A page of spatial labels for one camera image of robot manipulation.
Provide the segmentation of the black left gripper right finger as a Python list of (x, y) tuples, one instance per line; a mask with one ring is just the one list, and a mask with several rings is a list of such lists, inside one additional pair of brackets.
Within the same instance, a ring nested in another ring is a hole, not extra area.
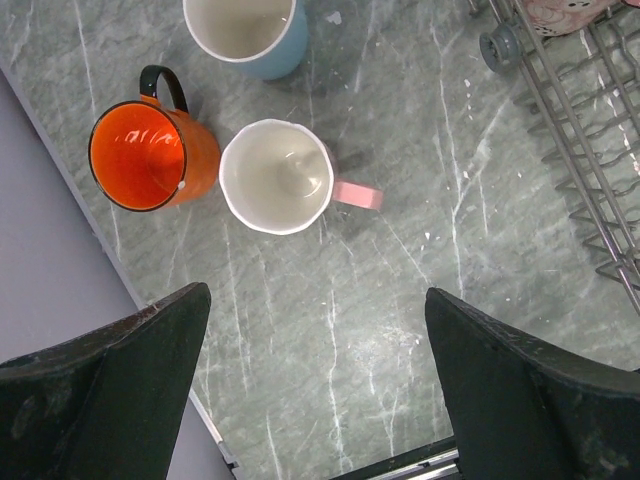
[(636, 479), (639, 374), (494, 319), (446, 291), (425, 320), (466, 479)]

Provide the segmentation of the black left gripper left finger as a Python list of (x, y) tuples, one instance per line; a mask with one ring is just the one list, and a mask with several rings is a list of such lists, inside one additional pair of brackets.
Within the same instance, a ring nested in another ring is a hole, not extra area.
[(163, 479), (211, 308), (191, 283), (1, 365), (4, 479)]

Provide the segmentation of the orange mug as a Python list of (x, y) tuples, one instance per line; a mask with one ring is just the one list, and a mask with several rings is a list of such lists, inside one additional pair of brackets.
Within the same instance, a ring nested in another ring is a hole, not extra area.
[(221, 160), (215, 136), (194, 120), (176, 74), (147, 65), (138, 100), (118, 103), (96, 121), (88, 144), (91, 173), (116, 206), (152, 212), (205, 195)]

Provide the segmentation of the pink faceted mug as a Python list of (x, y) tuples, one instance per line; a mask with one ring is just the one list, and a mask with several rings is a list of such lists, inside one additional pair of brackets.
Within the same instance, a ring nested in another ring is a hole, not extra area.
[(332, 201), (378, 210), (383, 193), (337, 177), (327, 145), (303, 125), (264, 119), (242, 128), (224, 149), (218, 180), (233, 215), (276, 236), (301, 232)]

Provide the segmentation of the light blue mug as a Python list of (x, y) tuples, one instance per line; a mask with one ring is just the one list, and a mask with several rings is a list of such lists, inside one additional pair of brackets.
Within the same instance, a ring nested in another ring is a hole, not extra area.
[(309, 32), (302, 1), (192, 0), (182, 6), (198, 46), (247, 76), (280, 79), (304, 58)]

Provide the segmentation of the pink patterned mug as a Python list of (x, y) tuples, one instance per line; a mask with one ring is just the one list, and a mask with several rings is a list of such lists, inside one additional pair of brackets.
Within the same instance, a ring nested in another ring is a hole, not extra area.
[(525, 0), (522, 7), (536, 33), (558, 37), (580, 30), (614, 4), (614, 0)]

